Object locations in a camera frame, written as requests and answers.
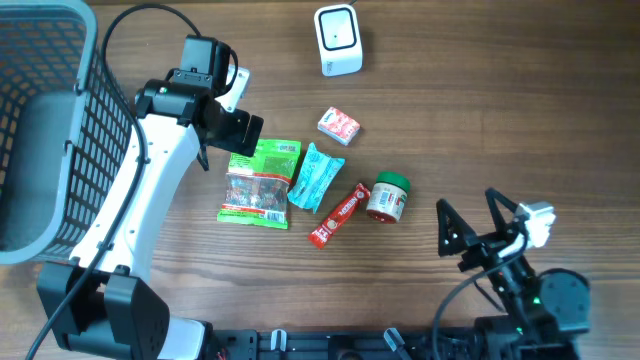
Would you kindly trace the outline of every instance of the red snack bar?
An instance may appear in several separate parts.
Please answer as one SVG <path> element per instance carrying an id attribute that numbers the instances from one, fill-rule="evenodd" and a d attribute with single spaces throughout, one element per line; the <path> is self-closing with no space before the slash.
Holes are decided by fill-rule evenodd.
<path id="1" fill-rule="evenodd" d="M 344 199 L 338 207 L 310 235 L 309 241 L 318 249 L 324 248 L 331 236 L 351 217 L 361 202 L 366 201 L 371 192 L 364 185 L 358 184 L 356 190 Z"/>

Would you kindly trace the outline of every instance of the wooden surface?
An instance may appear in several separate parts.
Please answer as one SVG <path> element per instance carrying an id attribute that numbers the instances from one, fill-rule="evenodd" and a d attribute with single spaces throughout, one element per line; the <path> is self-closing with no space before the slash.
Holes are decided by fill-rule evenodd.
<path id="1" fill-rule="evenodd" d="M 416 1 L 357 4 L 364 67 L 322 76 L 313 13 L 323 3 L 179 5 L 203 34 L 230 44 L 253 82 L 240 108 L 264 138 L 316 143 L 346 165 L 318 214 L 292 206 L 287 231 L 223 224 L 229 154 L 193 163 L 162 225 L 151 285 L 176 315 L 216 328 L 289 329 L 431 323 L 468 274 L 436 254 L 435 203 L 446 197 L 491 230 L 483 191 L 547 200 L 558 216 L 539 271 L 566 267 L 592 282 L 585 359 L 640 353 L 640 6 L 635 2 Z M 102 31 L 125 7 L 96 6 Z M 116 30 L 109 60 L 132 96 L 179 64 L 187 28 L 148 11 Z M 316 129 L 329 106 L 363 131 L 343 147 Z M 402 223 L 359 211 L 325 250 L 306 239 L 358 181 L 381 170 L 412 181 Z M 40 266 L 0 269 L 0 358 L 23 357 L 45 316 Z M 493 314 L 474 290 L 445 315 L 469 325 Z M 52 338 L 39 358 L 80 359 Z"/>

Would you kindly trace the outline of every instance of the jar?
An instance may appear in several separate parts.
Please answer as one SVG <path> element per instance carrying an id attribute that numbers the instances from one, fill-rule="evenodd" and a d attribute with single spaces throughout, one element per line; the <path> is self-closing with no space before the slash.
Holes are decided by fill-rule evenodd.
<path id="1" fill-rule="evenodd" d="M 383 171 L 378 174 L 367 204 L 367 214 L 385 224 L 400 221 L 411 183 L 404 176 Z"/>

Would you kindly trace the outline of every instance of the blue packet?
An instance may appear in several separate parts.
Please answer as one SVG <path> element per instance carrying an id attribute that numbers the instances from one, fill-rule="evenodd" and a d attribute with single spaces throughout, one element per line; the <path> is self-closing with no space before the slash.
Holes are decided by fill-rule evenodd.
<path id="1" fill-rule="evenodd" d="M 289 201 L 299 208 L 313 209 L 315 214 L 342 165 L 344 159 L 334 159 L 316 150 L 314 143 L 309 144 L 296 186 L 287 194 Z"/>

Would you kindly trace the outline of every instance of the gray plastic bin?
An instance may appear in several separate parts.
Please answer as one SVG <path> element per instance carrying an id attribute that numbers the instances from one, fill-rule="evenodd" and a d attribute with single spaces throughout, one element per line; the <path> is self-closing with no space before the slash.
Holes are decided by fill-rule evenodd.
<path id="1" fill-rule="evenodd" d="M 66 260 L 100 211 L 131 122 L 80 1 L 0 1 L 0 264 Z"/>

